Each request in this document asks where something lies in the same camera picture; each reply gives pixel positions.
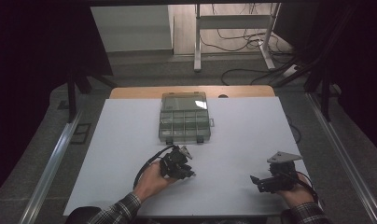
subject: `wooden floor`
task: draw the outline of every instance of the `wooden floor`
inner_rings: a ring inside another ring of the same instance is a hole
[[[270,15],[271,8],[274,10],[275,4],[213,4],[201,5],[201,15]],[[174,52],[175,55],[186,55],[194,53],[195,44],[195,5],[173,5],[170,9],[174,13]],[[244,35],[254,35],[264,33],[260,29],[236,29],[236,30],[201,30],[201,52],[202,53],[228,53],[228,52],[255,52],[259,51],[258,43],[252,42],[251,45],[243,48],[247,44]],[[264,35],[253,36],[252,39],[262,38]],[[272,50],[289,50],[291,47],[282,38],[272,34],[270,39]]]

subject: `white tabletop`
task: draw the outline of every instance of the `white tabletop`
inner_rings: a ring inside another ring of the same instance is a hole
[[[277,151],[300,155],[277,97],[208,99],[209,142],[188,145],[197,174],[148,199],[142,217],[279,215],[278,195],[259,193],[250,175],[271,177]],[[166,147],[158,138],[161,99],[106,100],[87,156],[64,211],[103,209],[132,191],[142,165]],[[303,161],[296,169],[307,174]]]

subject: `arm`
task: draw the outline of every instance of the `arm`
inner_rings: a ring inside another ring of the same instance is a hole
[[[125,198],[113,204],[107,210],[99,212],[88,223],[129,223],[136,217],[142,203],[151,196],[158,194],[169,185],[173,184],[176,179],[164,178],[160,174],[160,163],[155,161],[151,163],[143,172],[137,186],[133,192]]]
[[[307,182],[301,174],[299,174],[299,179]],[[277,193],[285,199],[289,206],[294,223],[332,223],[323,210],[314,202],[313,196],[305,187],[298,184],[292,190],[282,190]]]

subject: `plaid sleeve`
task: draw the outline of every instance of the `plaid sleeve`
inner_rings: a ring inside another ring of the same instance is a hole
[[[110,206],[108,209],[99,212],[88,221],[88,224],[118,224],[129,223],[140,208],[140,200],[133,193]]]
[[[291,209],[297,224],[331,224],[323,210],[316,203],[304,203]]]

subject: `black mechanical device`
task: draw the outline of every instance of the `black mechanical device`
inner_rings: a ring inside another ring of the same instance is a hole
[[[250,178],[258,186],[260,192],[275,193],[278,190],[291,190],[296,184],[300,184],[311,192],[314,201],[317,203],[317,193],[311,186],[299,179],[298,172],[296,171],[294,161],[301,159],[301,156],[277,152],[271,158],[267,159],[267,162],[270,163],[272,177],[260,180],[251,175]]]
[[[154,155],[150,160],[148,160],[140,169],[139,173],[137,174],[135,181],[133,183],[133,188],[136,187],[140,176],[145,171],[145,169],[157,158],[160,157],[160,155],[168,150],[172,149],[170,153],[165,154],[164,157],[160,159],[160,167],[161,167],[161,175],[162,176],[170,176],[172,178],[176,179],[184,179],[186,177],[191,177],[195,175],[193,171],[191,171],[191,166],[187,165],[188,159],[192,160],[191,155],[189,154],[189,151],[187,150],[186,146],[176,146],[171,145],[166,147],[165,149],[159,151],[156,155]]]

